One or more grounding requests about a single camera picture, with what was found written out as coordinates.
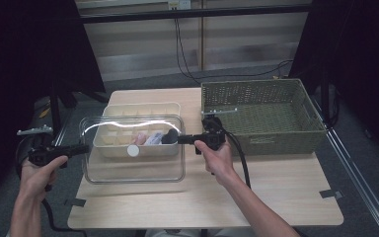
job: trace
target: gray carpet floor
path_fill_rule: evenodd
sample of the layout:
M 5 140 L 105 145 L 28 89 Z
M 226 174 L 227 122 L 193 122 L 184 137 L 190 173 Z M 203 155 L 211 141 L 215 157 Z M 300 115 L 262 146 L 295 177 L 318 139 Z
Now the gray carpet floor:
M 200 79 L 198 81 L 223 81 L 223 80 L 253 80 L 267 79 L 272 75 L 286 74 L 288 68 L 282 68 L 281 72 L 277 70 L 265 75 L 250 77 L 239 76 L 219 76 L 219 75 L 239 75 L 239 74 L 261 74 L 270 71 L 274 66 L 241 68 L 232 70 L 217 70 L 210 72 L 198 72 L 192 75 L 214 76 Z M 150 78 L 120 80 L 106 83 L 107 93 L 103 94 L 109 97 L 115 90 L 133 90 L 133 89 L 154 89 L 154 88 L 183 88 L 198 87 L 199 84 L 192 79 L 181 74 L 166 75 Z M 75 109 L 64 109 L 61 106 L 61 117 L 65 120 L 65 135 L 62 138 L 62 145 L 75 144 L 79 139 L 78 123 L 84 117 L 99 116 L 102 114 L 105 104 L 93 101 L 82 94 L 75 94 L 78 100 L 78 106 Z M 47 98 L 37 101 L 37 108 L 46 103 Z M 32 121 L 31 127 L 41 126 L 43 124 L 51 125 L 51 118 L 38 118 L 36 116 Z M 359 168 L 363 177 L 370 185 L 376 196 L 379 197 L 379 143 L 376 137 L 370 139 L 366 136 L 365 125 L 354 115 L 353 111 L 341 101 L 341 112 L 335 130 L 341 141 L 351 155 L 351 160 Z M 374 220 L 371 212 L 368 210 L 365 202 L 356 190 L 354 184 L 345 171 L 341 161 L 334 148 L 328 140 L 325 140 L 316 150 L 319 161 L 325 175 L 336 191 L 341 191 L 343 197 L 338 199 L 339 206 L 344 216 L 344 223 L 340 226 L 316 226 L 302 227 L 297 229 L 308 236 L 379 236 L 379 226 Z M 76 156 L 69 160 L 68 167 L 58 172 L 58 181 L 53 190 L 48 193 L 47 199 L 51 204 L 55 224 L 59 227 L 67 227 L 67 219 L 70 213 L 70 207 L 64 205 L 68 198 L 75 198 L 82 179 L 83 156 Z M 6 236 L 10 226 L 10 218 L 14 200 L 18 192 L 19 180 L 15 172 L 10 172 L 0 188 L 0 237 Z M 43 236 L 82 236 L 79 233 L 60 233 L 52 231 L 48 226 L 48 220 L 44 208 L 42 209 L 42 231 Z M 88 236 L 116 236 L 128 237 L 134 236 L 135 230 L 89 230 Z

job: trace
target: power outlet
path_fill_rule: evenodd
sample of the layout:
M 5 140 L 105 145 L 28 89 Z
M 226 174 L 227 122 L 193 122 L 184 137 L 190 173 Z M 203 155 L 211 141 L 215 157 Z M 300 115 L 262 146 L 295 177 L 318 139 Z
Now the power outlet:
M 179 0 L 168 1 L 168 9 L 169 10 L 179 10 L 180 9 L 180 1 Z
M 180 10 L 189 10 L 190 0 L 180 0 Z

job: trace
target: hand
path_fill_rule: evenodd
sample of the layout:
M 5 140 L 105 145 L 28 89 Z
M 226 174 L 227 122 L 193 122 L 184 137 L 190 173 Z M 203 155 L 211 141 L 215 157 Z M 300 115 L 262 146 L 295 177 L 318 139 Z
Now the hand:
M 225 185 L 229 179 L 237 175 L 233 168 L 230 143 L 224 142 L 218 150 L 210 149 L 204 142 L 197 140 L 194 145 L 202 152 L 205 159 L 205 170 L 214 173 L 217 182 Z
M 67 161 L 67 156 L 60 156 L 48 165 L 38 167 L 26 160 L 23 163 L 20 195 L 41 202 L 45 198 L 45 187 L 56 180 L 55 170 Z

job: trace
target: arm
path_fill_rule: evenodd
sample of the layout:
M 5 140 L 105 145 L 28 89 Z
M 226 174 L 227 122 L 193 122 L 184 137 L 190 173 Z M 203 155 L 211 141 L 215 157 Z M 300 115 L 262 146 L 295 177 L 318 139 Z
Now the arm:
M 54 183 L 54 171 L 66 161 L 66 156 L 60 156 L 41 168 L 29 161 L 24 162 L 20 191 L 11 218 L 11 237 L 41 235 L 39 207 L 45 198 L 44 188 Z
M 298 236 L 287 222 L 241 180 L 233 168 L 230 144 L 227 141 L 217 151 L 211 150 L 199 140 L 194 145 L 205 158 L 205 169 L 214 173 L 217 182 L 229 192 L 258 236 Z

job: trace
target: person's right hand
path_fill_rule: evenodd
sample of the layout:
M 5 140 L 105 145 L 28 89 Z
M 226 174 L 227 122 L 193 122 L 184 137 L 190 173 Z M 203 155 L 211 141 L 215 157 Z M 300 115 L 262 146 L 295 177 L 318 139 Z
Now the person's right hand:
M 197 140 L 195 147 L 202 152 L 205 159 L 205 170 L 213 173 L 220 185 L 237 175 L 233 168 L 232 151 L 230 143 L 224 142 L 218 150 L 210 149 L 204 142 Z

